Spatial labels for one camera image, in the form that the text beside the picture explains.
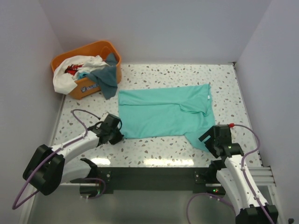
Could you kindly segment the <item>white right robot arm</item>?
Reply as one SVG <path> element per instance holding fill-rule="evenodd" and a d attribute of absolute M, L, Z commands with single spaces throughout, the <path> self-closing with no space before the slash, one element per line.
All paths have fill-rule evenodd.
<path fill-rule="evenodd" d="M 214 125 L 199 140 L 215 157 L 211 161 L 206 177 L 220 183 L 235 211 L 237 224 L 276 224 L 278 210 L 269 204 L 257 187 L 249 171 L 240 144 L 232 142 L 231 128 L 235 124 Z"/>

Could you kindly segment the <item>teal t shirt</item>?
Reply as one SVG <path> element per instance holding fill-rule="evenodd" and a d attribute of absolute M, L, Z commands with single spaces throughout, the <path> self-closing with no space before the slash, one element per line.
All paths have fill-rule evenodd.
<path fill-rule="evenodd" d="M 199 138 L 215 125 L 209 84 L 121 90 L 118 112 L 127 139 L 185 136 L 192 147 L 208 151 Z"/>

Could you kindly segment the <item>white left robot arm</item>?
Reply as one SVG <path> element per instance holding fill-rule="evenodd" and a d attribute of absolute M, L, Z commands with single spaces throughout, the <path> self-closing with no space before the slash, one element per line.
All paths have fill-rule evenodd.
<path fill-rule="evenodd" d="M 25 168 L 23 179 L 45 196 L 53 193 L 62 183 L 64 166 L 68 162 L 100 145 L 122 141 L 121 128 L 121 119 L 109 113 L 103 121 L 61 145 L 40 145 Z"/>

